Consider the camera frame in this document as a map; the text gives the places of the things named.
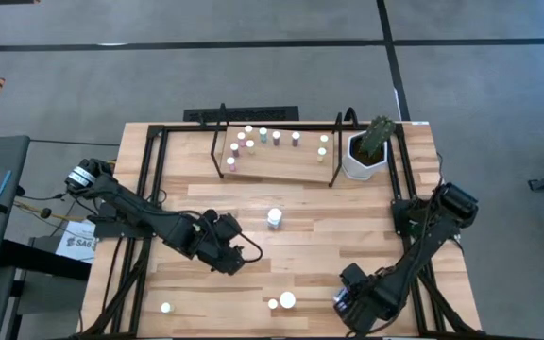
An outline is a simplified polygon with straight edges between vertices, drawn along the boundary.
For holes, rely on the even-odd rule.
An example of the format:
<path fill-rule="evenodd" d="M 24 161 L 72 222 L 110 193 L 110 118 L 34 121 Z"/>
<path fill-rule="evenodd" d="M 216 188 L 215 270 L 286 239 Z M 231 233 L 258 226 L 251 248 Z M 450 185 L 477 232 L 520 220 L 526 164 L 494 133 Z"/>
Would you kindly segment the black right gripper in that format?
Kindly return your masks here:
<path fill-rule="evenodd" d="M 354 333 L 368 333 L 380 318 L 381 303 L 375 297 L 375 275 L 367 275 L 356 263 L 339 275 L 343 287 L 333 297 L 333 309 Z"/>

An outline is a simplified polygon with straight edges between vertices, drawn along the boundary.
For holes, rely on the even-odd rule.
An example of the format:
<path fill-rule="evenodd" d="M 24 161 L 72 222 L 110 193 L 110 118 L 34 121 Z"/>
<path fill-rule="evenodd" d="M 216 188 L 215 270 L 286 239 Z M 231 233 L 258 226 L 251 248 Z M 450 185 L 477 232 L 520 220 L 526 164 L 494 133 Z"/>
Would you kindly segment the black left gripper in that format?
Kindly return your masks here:
<path fill-rule="evenodd" d="M 205 211 L 198 220 L 205 235 L 197 247 L 197 258 L 209 265 L 211 271 L 230 276 L 244 265 L 241 246 L 231 246 L 230 241 L 242 232 L 238 221 L 229 213 Z"/>

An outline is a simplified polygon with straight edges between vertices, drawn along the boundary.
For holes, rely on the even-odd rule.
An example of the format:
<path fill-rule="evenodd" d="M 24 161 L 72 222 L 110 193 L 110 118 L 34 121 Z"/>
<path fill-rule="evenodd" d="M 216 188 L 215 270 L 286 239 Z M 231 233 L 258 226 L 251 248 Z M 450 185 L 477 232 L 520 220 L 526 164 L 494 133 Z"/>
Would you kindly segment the white plant pot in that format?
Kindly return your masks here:
<path fill-rule="evenodd" d="M 341 163 L 342 170 L 349 179 L 367 181 L 373 175 L 388 167 L 388 142 L 384 142 L 381 147 L 381 159 L 371 165 L 365 165 L 354 157 L 352 148 L 355 146 L 356 141 L 360 140 L 364 134 L 364 132 L 354 133 L 345 142 L 346 150 L 342 153 Z"/>

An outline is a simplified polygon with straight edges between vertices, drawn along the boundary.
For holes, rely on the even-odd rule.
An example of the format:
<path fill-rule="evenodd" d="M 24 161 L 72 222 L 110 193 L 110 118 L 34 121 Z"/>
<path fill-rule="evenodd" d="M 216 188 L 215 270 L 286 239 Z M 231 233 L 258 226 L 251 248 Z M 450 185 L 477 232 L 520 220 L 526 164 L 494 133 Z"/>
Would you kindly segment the black floor vent grille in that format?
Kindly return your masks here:
<path fill-rule="evenodd" d="M 183 112 L 184 122 L 216 122 L 219 109 L 190 109 Z M 298 106 L 226 108 L 222 119 L 232 122 L 299 121 Z"/>

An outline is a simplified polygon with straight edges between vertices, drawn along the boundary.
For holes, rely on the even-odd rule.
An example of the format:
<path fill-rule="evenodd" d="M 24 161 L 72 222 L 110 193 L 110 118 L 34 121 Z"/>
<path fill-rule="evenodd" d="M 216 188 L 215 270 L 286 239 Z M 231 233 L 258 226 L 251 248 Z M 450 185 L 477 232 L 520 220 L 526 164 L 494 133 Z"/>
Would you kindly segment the white paper sign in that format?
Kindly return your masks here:
<path fill-rule="evenodd" d="M 55 254 L 92 264 L 97 246 L 94 230 L 95 224 L 88 220 L 69 222 L 60 238 Z"/>

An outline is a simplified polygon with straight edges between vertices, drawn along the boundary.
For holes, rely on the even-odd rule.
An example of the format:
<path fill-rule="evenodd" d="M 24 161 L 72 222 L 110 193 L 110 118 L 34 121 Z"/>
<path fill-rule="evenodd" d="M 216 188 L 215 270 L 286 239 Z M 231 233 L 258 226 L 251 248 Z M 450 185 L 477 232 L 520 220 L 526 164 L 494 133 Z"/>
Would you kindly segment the green cactus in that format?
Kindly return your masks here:
<path fill-rule="evenodd" d="M 368 160 L 374 160 L 382 152 L 383 144 L 395 131 L 395 122 L 387 116 L 378 116 L 371 121 L 362 137 L 358 153 Z"/>

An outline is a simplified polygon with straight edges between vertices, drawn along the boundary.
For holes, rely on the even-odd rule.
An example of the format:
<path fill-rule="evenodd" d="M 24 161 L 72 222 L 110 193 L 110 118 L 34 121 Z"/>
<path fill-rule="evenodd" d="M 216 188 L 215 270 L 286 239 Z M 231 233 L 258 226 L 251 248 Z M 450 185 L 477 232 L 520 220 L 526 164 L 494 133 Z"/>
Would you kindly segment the black metal shelf frame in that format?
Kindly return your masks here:
<path fill-rule="evenodd" d="M 219 177 L 223 178 L 225 176 L 229 177 L 241 177 L 241 176 L 230 176 L 224 175 L 220 171 L 220 166 L 216 160 L 218 150 L 221 148 L 221 142 L 224 140 L 224 136 L 229 126 L 245 127 L 247 125 L 253 126 L 253 128 L 278 128 L 278 129 L 287 129 L 292 131 L 308 131 L 308 132 L 329 132 L 334 136 L 335 139 L 335 164 L 337 169 L 335 170 L 334 176 L 329 183 L 324 183 L 330 187 L 336 182 L 336 179 L 339 175 L 341 168 L 341 158 L 342 153 L 344 152 L 344 141 L 343 139 L 347 136 L 349 131 L 358 131 L 362 127 L 357 120 L 357 116 L 353 109 L 348 109 L 346 113 L 338 113 L 336 118 L 331 122 L 322 122 L 322 123 L 307 123 L 307 122 L 294 122 L 294 121 L 272 121 L 272 122 L 232 122 L 228 119 L 223 120 L 222 116 L 226 115 L 226 106 L 221 105 L 219 107 L 218 118 L 216 122 L 212 122 L 210 128 L 213 131 L 212 137 L 212 146 L 210 155 L 212 158 L 213 165 Z"/>

